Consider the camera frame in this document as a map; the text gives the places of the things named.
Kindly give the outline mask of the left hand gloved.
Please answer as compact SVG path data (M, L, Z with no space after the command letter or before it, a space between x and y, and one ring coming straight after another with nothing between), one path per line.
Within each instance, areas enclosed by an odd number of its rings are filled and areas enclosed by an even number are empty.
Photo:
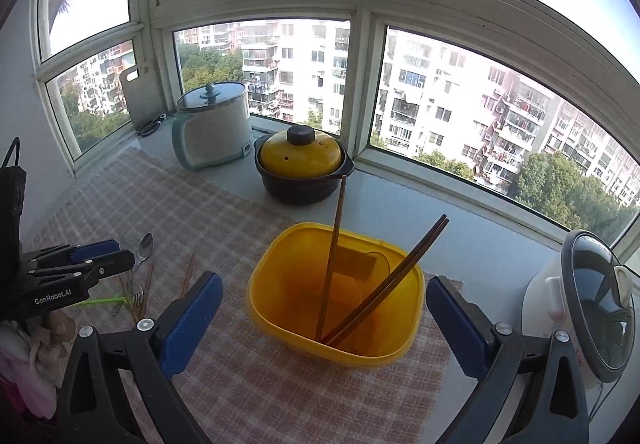
M56 389L62 386L67 349L76 336L75 322L63 311L43 316L30 336L17 323L1 323L1 379L13 384L26 408L51 419Z

